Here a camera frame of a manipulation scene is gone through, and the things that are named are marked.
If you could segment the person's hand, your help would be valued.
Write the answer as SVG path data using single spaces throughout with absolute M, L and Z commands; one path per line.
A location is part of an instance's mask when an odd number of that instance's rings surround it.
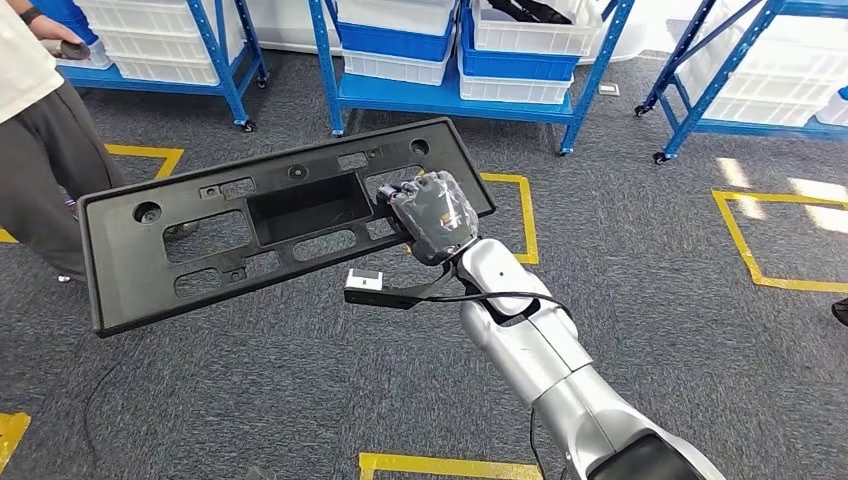
M 83 41 L 72 30 L 46 15 L 34 17 L 28 26 L 38 40 L 65 41 L 75 45 L 83 44 Z

